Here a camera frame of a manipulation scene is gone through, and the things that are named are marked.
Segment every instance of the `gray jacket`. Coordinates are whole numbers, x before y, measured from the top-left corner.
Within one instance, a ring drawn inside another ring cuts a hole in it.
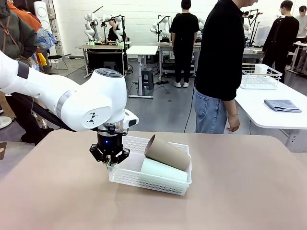
[[[8,16],[10,23],[8,30],[17,43],[19,50],[11,37],[6,34],[5,54],[10,58],[16,59],[20,55],[29,58],[37,49],[36,32],[28,26],[16,13],[11,12],[6,0],[0,0],[0,22],[6,26]],[[0,26],[0,50],[3,48],[4,30]]]

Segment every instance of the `orange jacket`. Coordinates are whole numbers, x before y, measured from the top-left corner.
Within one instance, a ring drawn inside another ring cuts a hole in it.
[[[28,14],[27,12],[24,12],[24,11],[21,11],[19,9],[17,9],[16,7],[13,6],[13,4],[11,4],[9,1],[8,1],[8,5],[10,7],[10,10],[12,12],[15,12],[18,17],[20,19],[22,19],[25,23],[27,23],[29,26],[31,26],[35,32],[38,31],[38,29],[40,27],[42,27],[42,24],[39,23],[37,20],[35,20],[30,14]]]

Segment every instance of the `robot logo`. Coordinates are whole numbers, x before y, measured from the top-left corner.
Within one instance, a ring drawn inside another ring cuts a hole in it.
[[[90,115],[92,115],[92,119],[89,120],[89,121],[86,121],[87,123],[88,122],[92,122],[94,124],[94,118],[97,117],[98,115],[96,115],[96,113],[90,113]]]

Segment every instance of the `white wire basket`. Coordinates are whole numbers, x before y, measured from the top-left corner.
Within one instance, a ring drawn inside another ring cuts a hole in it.
[[[188,173],[188,179],[186,182],[141,173],[141,168],[145,159],[144,152],[148,142],[149,139],[130,136],[123,137],[123,145],[130,149],[130,155],[121,164],[109,167],[109,180],[120,184],[183,196],[189,185],[192,183],[192,163],[190,163],[189,169],[186,171]],[[187,145],[176,143],[170,144],[185,151],[186,154],[190,156],[189,147]]]
[[[275,90],[282,73],[264,64],[242,64],[243,89]]]

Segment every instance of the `blue jeans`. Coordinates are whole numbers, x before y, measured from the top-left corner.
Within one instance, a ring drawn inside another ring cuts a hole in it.
[[[203,95],[197,90],[193,101],[196,112],[195,133],[223,134],[227,122],[227,111],[223,101]]]

